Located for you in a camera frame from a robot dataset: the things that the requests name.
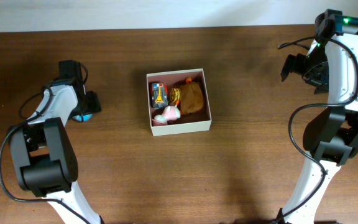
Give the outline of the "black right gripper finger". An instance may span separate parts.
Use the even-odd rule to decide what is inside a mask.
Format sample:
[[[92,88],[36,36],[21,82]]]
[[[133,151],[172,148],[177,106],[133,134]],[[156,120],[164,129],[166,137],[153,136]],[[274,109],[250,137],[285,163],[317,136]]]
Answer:
[[[329,91],[329,68],[328,62],[313,65],[304,75],[305,83],[314,86],[314,94],[327,93]]]
[[[305,60],[306,56],[303,54],[289,54],[280,73],[282,81],[284,82],[288,78],[290,73],[304,75],[306,73]]]

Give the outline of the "brown plush toy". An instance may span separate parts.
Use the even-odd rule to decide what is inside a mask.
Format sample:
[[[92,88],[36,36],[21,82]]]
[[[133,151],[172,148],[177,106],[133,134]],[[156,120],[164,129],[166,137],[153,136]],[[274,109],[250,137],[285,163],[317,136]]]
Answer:
[[[184,115],[197,113],[203,109],[204,96],[198,82],[194,82],[191,77],[187,77],[180,90],[180,108]]]

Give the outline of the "yellow round plastic toy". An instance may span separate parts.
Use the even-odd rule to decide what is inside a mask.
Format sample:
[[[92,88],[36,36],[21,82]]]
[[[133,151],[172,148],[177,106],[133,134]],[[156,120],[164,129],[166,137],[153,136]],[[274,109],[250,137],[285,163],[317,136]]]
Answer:
[[[170,91],[170,104],[173,106],[178,106],[181,100],[181,89],[172,88]]]

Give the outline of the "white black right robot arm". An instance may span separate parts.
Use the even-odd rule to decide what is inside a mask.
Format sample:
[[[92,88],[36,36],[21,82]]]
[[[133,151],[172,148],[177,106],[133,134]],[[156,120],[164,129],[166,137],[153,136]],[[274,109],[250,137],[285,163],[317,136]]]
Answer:
[[[324,109],[310,121],[303,143],[300,178],[273,223],[314,223],[320,201],[335,174],[358,154],[358,17],[327,9],[315,19],[315,34],[306,55],[288,55],[281,78],[296,73],[327,93]]]

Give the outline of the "white pink duck toy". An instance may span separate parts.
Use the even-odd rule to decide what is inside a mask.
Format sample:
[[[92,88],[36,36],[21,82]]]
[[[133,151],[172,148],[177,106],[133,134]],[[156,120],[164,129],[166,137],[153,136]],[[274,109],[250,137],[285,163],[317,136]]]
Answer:
[[[162,114],[158,114],[152,119],[152,124],[154,126],[165,126],[179,118],[181,118],[180,110],[176,106],[167,106]]]

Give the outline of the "grey red toy truck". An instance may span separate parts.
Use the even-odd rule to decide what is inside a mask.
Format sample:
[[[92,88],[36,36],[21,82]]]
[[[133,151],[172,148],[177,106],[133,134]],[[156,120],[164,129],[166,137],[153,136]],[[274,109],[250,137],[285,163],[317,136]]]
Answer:
[[[168,90],[165,83],[152,83],[150,86],[151,106],[162,109],[169,105]]]

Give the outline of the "blue toy ball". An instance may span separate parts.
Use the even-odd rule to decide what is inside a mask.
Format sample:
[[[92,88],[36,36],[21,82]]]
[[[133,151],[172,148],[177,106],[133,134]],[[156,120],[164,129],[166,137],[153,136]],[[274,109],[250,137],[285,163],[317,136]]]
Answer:
[[[92,114],[83,114],[83,115],[76,115],[71,117],[71,119],[78,123],[83,123],[89,121],[93,117]]]

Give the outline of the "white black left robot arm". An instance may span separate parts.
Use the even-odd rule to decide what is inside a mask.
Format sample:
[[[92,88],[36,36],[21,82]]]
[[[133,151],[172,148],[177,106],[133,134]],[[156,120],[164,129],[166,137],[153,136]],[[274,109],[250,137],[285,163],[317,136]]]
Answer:
[[[65,125],[88,121],[101,111],[98,96],[86,90],[88,70],[80,62],[59,62],[59,76],[44,85],[34,113],[7,132],[17,182],[34,194],[33,203],[47,202],[65,223],[102,223],[78,183],[78,161]]]

